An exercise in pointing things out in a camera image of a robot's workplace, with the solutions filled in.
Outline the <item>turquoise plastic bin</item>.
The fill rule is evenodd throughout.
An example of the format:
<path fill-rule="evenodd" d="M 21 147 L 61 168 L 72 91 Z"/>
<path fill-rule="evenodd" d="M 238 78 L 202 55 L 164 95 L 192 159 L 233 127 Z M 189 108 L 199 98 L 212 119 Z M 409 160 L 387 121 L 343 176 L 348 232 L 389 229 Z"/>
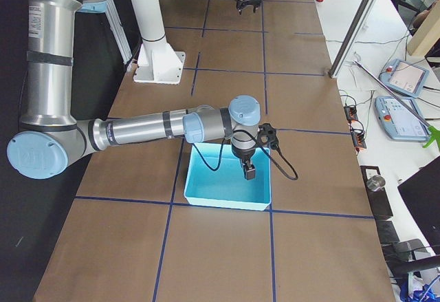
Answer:
<path fill-rule="evenodd" d="M 239 159 L 229 144 L 196 143 L 192 146 L 184 197 L 192 205 L 265 210 L 272 201 L 269 149 L 252 156 L 256 176 L 244 177 Z"/>

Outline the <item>orange black connector strip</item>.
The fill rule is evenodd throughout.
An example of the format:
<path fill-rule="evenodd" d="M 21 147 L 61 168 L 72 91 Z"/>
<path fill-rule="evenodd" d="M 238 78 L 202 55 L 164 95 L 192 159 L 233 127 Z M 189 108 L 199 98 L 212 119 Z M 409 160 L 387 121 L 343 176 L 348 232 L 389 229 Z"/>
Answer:
<path fill-rule="evenodd" d="M 353 146 L 359 153 L 366 149 L 366 130 L 358 119 L 357 107 L 355 105 L 345 105 L 344 112 L 349 125 Z"/>

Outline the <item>metal cup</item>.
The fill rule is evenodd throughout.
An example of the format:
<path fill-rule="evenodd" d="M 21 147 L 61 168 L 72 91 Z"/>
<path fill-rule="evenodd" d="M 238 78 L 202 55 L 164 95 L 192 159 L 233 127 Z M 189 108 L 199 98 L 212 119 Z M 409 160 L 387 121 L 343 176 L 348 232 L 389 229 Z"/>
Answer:
<path fill-rule="evenodd" d="M 382 190 L 386 185 L 386 180 L 381 175 L 373 175 L 366 181 L 366 187 L 372 192 Z"/>

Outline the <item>near teach pendant tablet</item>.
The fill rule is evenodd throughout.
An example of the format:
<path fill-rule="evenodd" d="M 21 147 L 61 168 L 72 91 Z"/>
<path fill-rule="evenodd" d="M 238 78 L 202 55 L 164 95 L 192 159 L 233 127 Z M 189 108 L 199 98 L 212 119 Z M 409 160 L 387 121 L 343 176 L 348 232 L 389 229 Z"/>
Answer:
<path fill-rule="evenodd" d="M 393 97 L 378 96 L 375 99 L 375 112 L 383 130 L 391 140 L 428 141 L 430 134 L 426 127 Z"/>

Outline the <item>teach pendant tablet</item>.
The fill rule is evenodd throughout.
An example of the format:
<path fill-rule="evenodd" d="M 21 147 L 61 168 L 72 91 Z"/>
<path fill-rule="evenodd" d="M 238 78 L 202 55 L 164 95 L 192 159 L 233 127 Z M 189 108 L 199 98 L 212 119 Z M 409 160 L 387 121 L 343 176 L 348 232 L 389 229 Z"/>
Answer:
<path fill-rule="evenodd" d="M 426 127 L 393 97 L 378 96 L 375 99 L 375 112 L 383 130 L 391 140 L 428 141 L 430 134 Z"/>
<path fill-rule="evenodd" d="M 401 59 L 391 60 L 379 80 L 399 94 L 417 98 L 426 83 L 429 71 Z"/>

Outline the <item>far teach pendant tablet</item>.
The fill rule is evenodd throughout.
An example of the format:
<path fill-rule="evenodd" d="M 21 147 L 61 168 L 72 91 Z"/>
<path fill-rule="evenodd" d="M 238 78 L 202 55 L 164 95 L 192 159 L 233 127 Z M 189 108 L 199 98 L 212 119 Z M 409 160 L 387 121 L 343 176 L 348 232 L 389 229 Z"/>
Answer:
<path fill-rule="evenodd" d="M 417 98 L 426 83 L 429 71 L 401 59 L 391 60 L 379 80 L 399 94 Z"/>

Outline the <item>black laptop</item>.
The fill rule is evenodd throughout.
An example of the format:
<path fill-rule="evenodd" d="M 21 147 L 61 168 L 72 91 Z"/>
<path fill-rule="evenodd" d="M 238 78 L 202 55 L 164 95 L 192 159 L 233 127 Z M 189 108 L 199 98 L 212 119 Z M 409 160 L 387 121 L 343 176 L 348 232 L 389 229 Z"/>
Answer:
<path fill-rule="evenodd" d="M 439 249 L 439 157 L 398 186 L 399 194 L 420 231 Z"/>

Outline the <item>white pedestal column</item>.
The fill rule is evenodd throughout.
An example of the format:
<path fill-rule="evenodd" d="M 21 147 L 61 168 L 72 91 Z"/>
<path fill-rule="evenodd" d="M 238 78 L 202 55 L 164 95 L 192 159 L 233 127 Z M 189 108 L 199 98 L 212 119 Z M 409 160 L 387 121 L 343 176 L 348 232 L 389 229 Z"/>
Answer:
<path fill-rule="evenodd" d="M 159 0 L 131 0 L 131 3 L 142 39 L 134 81 L 178 84 L 186 55 L 176 52 L 166 39 Z"/>

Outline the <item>aluminium frame post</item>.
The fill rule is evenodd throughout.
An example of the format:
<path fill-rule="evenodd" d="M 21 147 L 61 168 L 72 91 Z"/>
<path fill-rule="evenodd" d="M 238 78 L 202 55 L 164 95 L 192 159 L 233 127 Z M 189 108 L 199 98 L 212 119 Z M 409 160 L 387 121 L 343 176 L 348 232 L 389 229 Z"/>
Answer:
<path fill-rule="evenodd" d="M 329 76 L 331 78 L 337 78 L 342 66 L 353 47 L 358 34 L 362 26 L 364 25 L 371 9 L 373 8 L 376 0 L 361 0 L 360 6 L 355 13 L 355 16 L 350 24 L 348 32 L 341 44 L 341 47 L 336 55 L 336 58 L 329 70 Z"/>

